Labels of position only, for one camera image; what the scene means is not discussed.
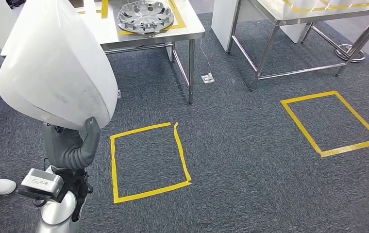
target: stainless steel table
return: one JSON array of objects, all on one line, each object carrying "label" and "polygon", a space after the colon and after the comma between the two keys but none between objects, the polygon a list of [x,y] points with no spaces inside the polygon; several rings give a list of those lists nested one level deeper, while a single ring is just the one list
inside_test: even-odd
[{"label": "stainless steel table", "polygon": [[[117,25],[120,8],[132,0],[103,0],[84,1],[84,7],[76,8],[80,16],[100,43],[106,54],[148,50],[155,48],[167,48],[170,61],[175,61],[179,66],[181,74],[189,90],[189,103],[193,102],[193,79],[194,79],[194,56],[195,39],[204,37],[204,27],[193,10],[188,0],[159,0],[170,7],[175,16],[175,22],[158,33],[134,34],[124,31]],[[25,31],[26,22],[24,18],[18,18],[9,39],[1,54],[6,56],[12,48],[14,37],[20,37]],[[189,41],[189,73],[179,60],[175,49],[177,41]]]},{"label": "stainless steel table", "polygon": [[[334,41],[332,41],[318,28],[316,28],[315,23],[318,21],[325,21],[331,19],[367,16],[369,15],[369,0],[249,0],[274,25],[273,32],[266,46],[263,59],[260,61],[260,64],[258,66],[253,63],[251,58],[243,49],[240,42],[235,37],[238,14],[240,12],[240,5],[243,0],[235,0],[235,1],[237,1],[236,16],[233,20],[231,41],[226,51],[230,53],[232,48],[232,42],[234,41],[236,45],[239,47],[239,49],[242,51],[245,58],[248,60],[249,64],[251,65],[252,69],[255,72],[255,77],[253,78],[253,81],[249,86],[250,91],[254,89],[256,82],[262,79],[269,79],[275,77],[282,77],[286,75],[305,73],[315,70],[340,67],[340,70],[336,74],[338,76],[342,73],[345,66],[349,62],[357,62],[363,59],[361,48],[369,40],[369,26],[360,35],[360,37],[356,40],[353,46],[350,45],[340,46],[336,44]],[[341,57],[346,61],[340,64],[333,64],[329,66],[307,68],[285,73],[261,76],[262,69],[265,65],[266,59],[269,55],[271,46],[273,44],[276,33],[279,30],[280,26],[301,23],[309,24],[307,31],[302,39],[302,43],[309,35],[309,32],[311,30],[314,30],[336,49],[336,53],[339,57]]]}]

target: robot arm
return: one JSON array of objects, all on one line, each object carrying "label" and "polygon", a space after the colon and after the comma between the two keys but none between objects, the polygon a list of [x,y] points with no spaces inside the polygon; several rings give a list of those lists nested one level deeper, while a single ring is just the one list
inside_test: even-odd
[{"label": "robot arm", "polygon": [[43,139],[50,164],[58,169],[78,170],[93,163],[100,138],[100,127],[94,117],[86,120],[84,141],[76,130],[43,124]]}]

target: yellow tape square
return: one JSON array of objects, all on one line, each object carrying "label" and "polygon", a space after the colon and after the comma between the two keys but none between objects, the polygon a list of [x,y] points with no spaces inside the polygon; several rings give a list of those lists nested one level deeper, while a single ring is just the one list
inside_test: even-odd
[{"label": "yellow tape square", "polygon": [[143,131],[147,131],[147,130],[157,129],[157,128],[161,128],[161,127],[167,127],[167,126],[170,126],[170,125],[171,125],[170,122],[157,124],[157,125],[150,125],[150,126],[147,126],[147,127],[143,127],[143,128],[139,128],[139,129],[135,129],[135,130],[129,130],[129,131],[126,131],[126,132],[122,132],[122,133],[118,133],[118,134],[110,136],[110,155],[111,155],[111,162],[110,163],[111,163],[111,168],[112,168],[113,203],[120,203],[120,202],[124,202],[124,201],[145,198],[145,197],[153,196],[153,195],[156,195],[156,194],[172,191],[172,190],[187,186],[189,184],[192,184],[190,182],[191,181],[190,174],[187,171],[185,157],[183,156],[182,143],[180,142],[180,138],[179,138],[179,135],[177,133],[177,125],[178,124],[176,122],[173,126],[173,136],[174,136],[174,139],[175,139],[176,144],[177,144],[177,150],[179,152],[179,156],[180,156],[180,160],[182,162],[183,172],[184,172],[184,175],[186,177],[186,180],[183,181],[183,182],[177,183],[177,184],[167,186],[167,187],[158,188],[158,189],[155,189],[155,190],[142,192],[142,193],[138,193],[138,194],[133,194],[133,195],[128,195],[128,196],[124,196],[124,197],[119,197],[118,187],[117,187],[115,139],[119,138],[119,137],[130,135],[130,134],[133,134],[133,133],[139,133],[139,132],[143,132]]},{"label": "yellow tape square", "polygon": [[303,101],[303,100],[309,100],[309,99],[320,98],[320,97],[331,96],[331,95],[335,95],[369,131],[369,124],[350,106],[350,104],[337,91],[328,91],[328,92],[323,92],[323,93],[319,93],[319,94],[313,94],[313,95],[308,95],[308,96],[291,98],[291,99],[287,99],[287,100],[281,100],[280,103],[286,109],[287,113],[289,113],[290,117],[293,119],[293,121],[299,127],[300,131],[304,134],[304,136],[307,138],[307,140],[312,145],[312,147],[315,149],[315,151],[317,153],[319,153],[322,158],[327,157],[327,156],[331,156],[331,155],[335,155],[335,154],[340,154],[340,153],[352,151],[352,150],[357,150],[357,149],[369,147],[369,141],[366,141],[366,142],[356,143],[356,144],[353,144],[353,145],[350,145],[350,146],[345,146],[345,147],[335,148],[335,149],[331,149],[331,150],[321,151],[319,146],[313,140],[312,136],[305,129],[305,127],[302,125],[300,120],[297,118],[297,116],[293,113],[292,109],[288,105],[289,103],[293,103],[293,102],[299,102],[299,101]]}]

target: humanoid robot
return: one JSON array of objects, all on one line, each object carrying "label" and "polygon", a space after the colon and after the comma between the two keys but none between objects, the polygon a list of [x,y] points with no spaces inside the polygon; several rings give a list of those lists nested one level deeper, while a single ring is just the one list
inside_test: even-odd
[{"label": "humanoid robot", "polygon": [[[76,233],[101,128],[113,116],[117,83],[109,61],[68,0],[27,0],[7,43],[0,95],[41,120],[46,171],[32,168],[20,194],[41,207],[38,233]],[[84,140],[79,131],[86,131]]]}]

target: table top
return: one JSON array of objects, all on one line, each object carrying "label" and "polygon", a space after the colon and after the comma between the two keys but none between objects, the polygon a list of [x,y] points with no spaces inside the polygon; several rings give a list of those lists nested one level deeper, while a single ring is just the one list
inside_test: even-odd
[{"label": "table top", "polygon": [[[84,0],[84,6],[76,8],[76,11],[82,17],[104,51],[204,37],[204,27],[189,0],[158,1],[172,9],[175,19],[172,25],[157,33],[130,33],[118,26],[119,20],[117,16],[120,8],[126,3],[133,2],[132,0],[108,0],[107,17],[101,10],[102,3],[106,1]],[[9,39],[1,51],[2,56],[6,56],[11,46],[14,46],[12,41],[15,40],[15,37],[25,31],[26,20],[20,20],[20,17],[21,15],[15,25],[17,29],[13,28]]]},{"label": "table top", "polygon": [[369,0],[250,0],[276,25],[369,15]]}]

